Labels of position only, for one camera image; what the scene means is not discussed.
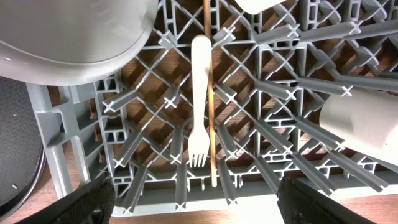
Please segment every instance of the wooden stick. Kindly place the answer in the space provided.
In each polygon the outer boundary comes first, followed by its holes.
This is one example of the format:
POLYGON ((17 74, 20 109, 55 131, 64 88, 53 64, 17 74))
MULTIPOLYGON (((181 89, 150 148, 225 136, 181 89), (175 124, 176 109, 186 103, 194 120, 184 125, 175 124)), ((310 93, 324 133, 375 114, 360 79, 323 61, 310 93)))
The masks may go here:
MULTIPOLYGON (((211 40, 210 30, 210 3, 211 0, 203 0, 205 11, 205 34, 211 40)), ((210 130, 210 166, 211 166, 211 186, 217 187, 217 168, 216 168, 216 140, 214 131, 214 93, 213 93, 213 62, 210 60, 209 82, 208 82, 208 106, 209 106, 209 130, 210 130)))

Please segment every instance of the wooden floor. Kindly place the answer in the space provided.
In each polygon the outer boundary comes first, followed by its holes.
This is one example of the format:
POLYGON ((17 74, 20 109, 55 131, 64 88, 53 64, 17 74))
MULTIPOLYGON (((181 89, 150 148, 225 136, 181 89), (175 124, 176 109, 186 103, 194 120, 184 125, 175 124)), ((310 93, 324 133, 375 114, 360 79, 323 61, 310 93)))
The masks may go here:
MULTIPOLYGON (((68 162, 72 186, 76 189, 79 177, 73 161, 72 150, 66 150, 65 157, 68 162)), ((46 167, 42 179, 30 199, 16 213, 4 220, 2 224, 15 223, 49 206, 56 200, 57 195, 54 184, 50 171, 46 167)), ((352 198, 339 201, 339 203, 376 223, 398 223, 398 194, 352 198)), ((264 209, 263 212, 250 213, 252 223, 265 223, 267 212, 270 212, 269 209, 264 209)), ((247 212, 239 212, 239 210, 217 210, 148 215, 132 218, 112 218, 111 223, 244 223, 247 217, 247 212)))

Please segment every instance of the white fork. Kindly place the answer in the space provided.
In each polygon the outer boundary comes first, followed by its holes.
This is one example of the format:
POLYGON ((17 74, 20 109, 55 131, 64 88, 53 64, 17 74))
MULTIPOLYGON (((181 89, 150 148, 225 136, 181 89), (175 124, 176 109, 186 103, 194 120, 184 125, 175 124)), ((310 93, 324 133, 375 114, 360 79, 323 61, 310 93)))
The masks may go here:
POLYGON ((190 167, 204 166, 210 139, 205 129, 205 103, 211 60, 211 42, 205 35, 192 40, 193 128, 188 138, 190 167))

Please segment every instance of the fork head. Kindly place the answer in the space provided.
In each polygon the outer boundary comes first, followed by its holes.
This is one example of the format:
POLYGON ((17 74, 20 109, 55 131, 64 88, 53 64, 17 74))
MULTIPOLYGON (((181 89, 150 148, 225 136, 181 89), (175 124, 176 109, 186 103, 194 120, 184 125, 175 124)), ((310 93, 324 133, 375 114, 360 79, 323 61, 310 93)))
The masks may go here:
POLYGON ((190 167, 203 167, 209 153, 210 138, 206 129, 192 129, 188 138, 188 154, 190 167))

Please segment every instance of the plastic fork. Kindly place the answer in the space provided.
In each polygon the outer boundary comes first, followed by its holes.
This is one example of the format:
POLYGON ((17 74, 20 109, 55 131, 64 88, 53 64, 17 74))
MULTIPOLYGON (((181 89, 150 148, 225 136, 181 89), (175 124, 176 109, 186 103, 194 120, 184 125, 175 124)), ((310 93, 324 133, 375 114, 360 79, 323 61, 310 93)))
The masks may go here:
POLYGON ((193 128, 188 138, 190 167, 203 167, 209 152, 210 139, 205 129, 205 104, 211 60, 211 42, 205 35, 192 40, 193 128))

